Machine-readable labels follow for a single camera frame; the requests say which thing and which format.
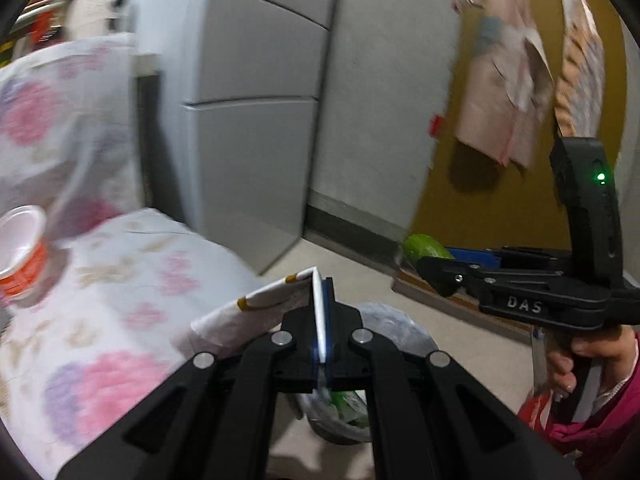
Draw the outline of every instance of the white appliance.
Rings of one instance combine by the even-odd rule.
[[[139,51],[161,72],[156,198],[257,272],[302,234],[333,6],[132,0]]]

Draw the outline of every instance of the finger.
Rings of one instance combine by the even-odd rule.
[[[601,332],[576,336],[572,339],[571,350],[582,357],[619,359],[627,353],[628,331],[633,332],[631,327],[615,326]]]
[[[565,392],[570,394],[575,390],[575,375],[573,374],[558,374],[553,373],[549,377],[551,386],[555,390],[560,390],[561,392]]]
[[[546,354],[546,362],[556,372],[567,374],[574,369],[574,360],[569,352],[553,350]]]

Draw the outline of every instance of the trash can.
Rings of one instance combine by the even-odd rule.
[[[429,333],[404,312],[371,302],[356,308],[364,328],[390,339],[401,351],[426,356],[438,349]],[[371,442],[364,392],[320,389],[297,394],[296,400],[311,428],[325,440],[342,446]]]

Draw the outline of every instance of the person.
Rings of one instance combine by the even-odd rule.
[[[549,391],[527,399],[520,410],[520,417],[530,427],[575,460],[586,480],[630,478],[625,476],[630,474],[630,463],[638,462],[632,441],[640,442],[639,340],[630,326],[575,335],[570,350],[548,338]],[[600,390],[587,421],[560,424],[554,420],[550,406],[554,395],[566,397],[575,390],[574,355],[604,359]]]

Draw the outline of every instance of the white container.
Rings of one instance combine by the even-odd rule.
[[[46,223],[36,205],[17,207],[0,218],[0,292],[9,300],[30,295],[43,275]]]

